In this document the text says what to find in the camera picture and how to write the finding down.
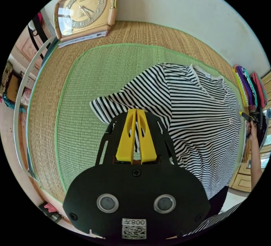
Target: woven mat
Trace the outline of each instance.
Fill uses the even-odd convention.
[[[230,65],[213,49],[179,30],[151,23],[117,22],[107,37],[56,49],[36,81],[28,113],[28,145],[33,168],[41,187],[60,202],[64,200],[65,190],[59,175],[54,135],[62,88],[73,63],[81,54],[93,47],[118,43],[161,46],[184,53],[214,67],[236,86]],[[71,149],[69,143],[66,143],[65,146],[66,150]],[[73,168],[76,173],[82,167],[73,166]]]

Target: qr code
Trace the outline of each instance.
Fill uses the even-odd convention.
[[[122,238],[127,238],[131,240],[146,239],[146,226],[123,225]]]

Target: white pipe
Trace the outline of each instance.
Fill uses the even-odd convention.
[[[26,168],[25,168],[25,166],[23,164],[23,159],[22,159],[22,154],[21,154],[20,144],[19,144],[19,132],[18,132],[19,109],[20,109],[21,99],[22,99],[22,95],[23,95],[23,90],[24,90],[25,86],[27,85],[27,80],[28,80],[29,74],[31,73],[33,67],[35,66],[35,63],[36,63],[37,59],[40,57],[41,53],[45,50],[45,48],[47,47],[47,45],[49,43],[53,42],[54,38],[55,38],[54,36],[52,36],[51,38],[49,38],[41,46],[41,48],[38,50],[38,52],[35,54],[35,56],[32,59],[32,61],[30,62],[29,66],[27,67],[27,69],[25,71],[25,74],[24,74],[23,79],[21,81],[20,87],[18,89],[18,93],[17,93],[17,97],[16,97],[16,102],[15,102],[14,119],[13,119],[14,144],[15,144],[15,149],[16,149],[16,153],[17,153],[17,158],[18,158],[19,164],[20,164],[21,168],[23,169],[23,171],[29,177],[31,177],[31,175],[30,175],[29,171],[26,170]]]

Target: black and white striped shirt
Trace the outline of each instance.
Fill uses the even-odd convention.
[[[160,63],[90,106],[104,123],[128,109],[155,114],[173,140],[178,165],[200,180],[208,199],[229,185],[242,124],[239,103],[222,76],[214,78],[196,65]]]

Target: pink object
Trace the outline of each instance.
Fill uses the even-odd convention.
[[[29,88],[25,88],[23,91],[21,103],[25,106],[28,106],[30,100],[31,90]]]
[[[254,82],[257,85],[257,89],[258,89],[259,96],[260,96],[260,99],[261,99],[261,102],[260,102],[261,103],[261,107],[264,108],[265,104],[266,104],[266,101],[265,101],[264,96],[263,96],[263,90],[262,90],[261,83],[259,82],[259,79],[257,78],[256,73],[252,73],[251,76],[252,76]]]
[[[42,24],[42,14],[38,13],[38,17],[39,17],[39,20],[40,20],[40,24]]]
[[[47,208],[50,213],[51,212],[57,212],[56,208],[53,205],[51,205],[50,203],[46,204],[44,206],[44,208]]]

